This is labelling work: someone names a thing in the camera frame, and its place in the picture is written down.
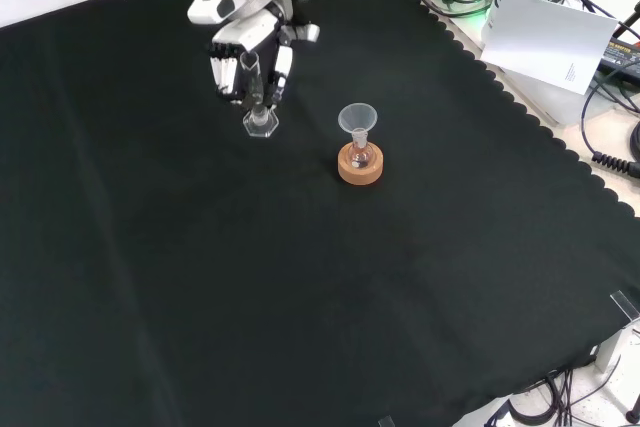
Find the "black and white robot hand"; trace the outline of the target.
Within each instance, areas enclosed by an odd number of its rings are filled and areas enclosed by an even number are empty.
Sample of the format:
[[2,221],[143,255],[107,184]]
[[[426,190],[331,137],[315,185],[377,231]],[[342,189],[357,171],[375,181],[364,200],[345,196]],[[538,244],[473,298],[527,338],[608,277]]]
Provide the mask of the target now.
[[261,50],[274,51],[274,63],[262,83],[262,102],[270,110],[282,101],[293,65],[292,43],[315,43],[320,27],[294,17],[298,0],[246,0],[230,14],[228,22],[213,36],[209,47],[217,93],[232,103],[247,103],[250,79],[243,60],[259,57]]

